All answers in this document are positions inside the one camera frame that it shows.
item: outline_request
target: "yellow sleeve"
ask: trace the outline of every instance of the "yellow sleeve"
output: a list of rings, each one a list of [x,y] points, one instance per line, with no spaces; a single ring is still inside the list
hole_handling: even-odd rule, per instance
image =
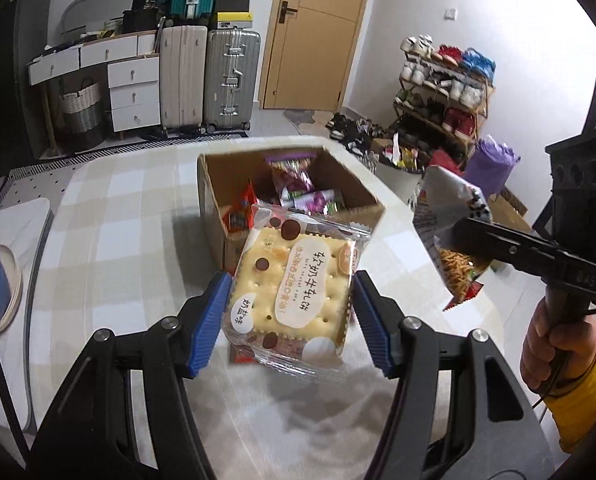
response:
[[[544,402],[558,426],[560,447],[565,453],[571,453],[596,423],[596,358],[575,384],[563,389],[567,393],[556,391]]]

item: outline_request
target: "human hand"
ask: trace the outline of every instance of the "human hand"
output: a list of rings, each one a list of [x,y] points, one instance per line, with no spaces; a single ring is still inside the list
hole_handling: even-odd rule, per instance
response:
[[[549,363],[556,355],[556,348],[571,350],[560,375],[566,379],[583,375],[596,357],[596,321],[593,316],[587,316],[576,323],[558,325],[547,336],[548,327],[542,298],[529,323],[520,360],[520,375],[531,390],[538,388],[552,373]]]

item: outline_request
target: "silver suitcase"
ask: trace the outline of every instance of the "silver suitcase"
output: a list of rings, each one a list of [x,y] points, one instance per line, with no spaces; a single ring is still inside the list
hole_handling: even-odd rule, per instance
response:
[[[206,27],[185,25],[162,29],[160,120],[165,128],[200,126],[206,47]]]
[[[249,129],[259,52],[257,32],[238,28],[209,32],[203,106],[208,131]]]

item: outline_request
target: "wooden door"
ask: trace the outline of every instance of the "wooden door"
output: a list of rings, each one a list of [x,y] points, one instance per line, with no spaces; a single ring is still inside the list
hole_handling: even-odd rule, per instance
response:
[[[263,108],[335,111],[363,0],[281,0],[281,6],[283,2],[290,10],[279,9]]]

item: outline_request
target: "purple plastic bag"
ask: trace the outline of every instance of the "purple plastic bag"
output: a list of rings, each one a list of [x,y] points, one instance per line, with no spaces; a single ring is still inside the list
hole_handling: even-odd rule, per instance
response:
[[[478,186],[485,198],[502,191],[511,170],[520,157],[506,144],[498,144],[491,136],[479,139],[472,158],[467,162],[464,179]]]

